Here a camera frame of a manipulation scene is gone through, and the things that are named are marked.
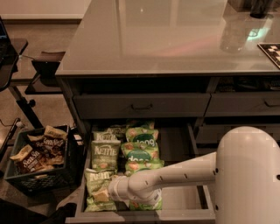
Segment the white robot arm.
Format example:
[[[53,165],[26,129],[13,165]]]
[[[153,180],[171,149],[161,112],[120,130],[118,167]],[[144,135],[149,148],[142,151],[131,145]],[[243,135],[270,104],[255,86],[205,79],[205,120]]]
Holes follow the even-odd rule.
[[[280,147],[265,131],[242,126],[220,140],[217,151],[156,170],[114,178],[114,201],[158,202],[164,187],[215,183],[216,224],[280,223]]]

